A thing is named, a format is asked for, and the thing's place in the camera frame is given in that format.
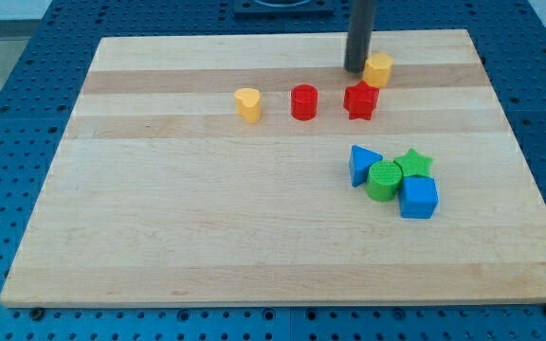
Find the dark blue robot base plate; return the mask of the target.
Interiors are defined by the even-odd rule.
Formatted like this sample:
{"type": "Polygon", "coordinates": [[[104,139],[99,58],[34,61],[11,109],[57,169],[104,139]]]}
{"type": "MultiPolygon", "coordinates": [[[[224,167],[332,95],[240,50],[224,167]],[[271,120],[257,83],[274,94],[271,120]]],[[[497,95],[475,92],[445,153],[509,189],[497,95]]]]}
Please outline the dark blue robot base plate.
{"type": "Polygon", "coordinates": [[[334,0],[232,0],[235,18],[260,18],[268,16],[332,15],[334,0]]]}

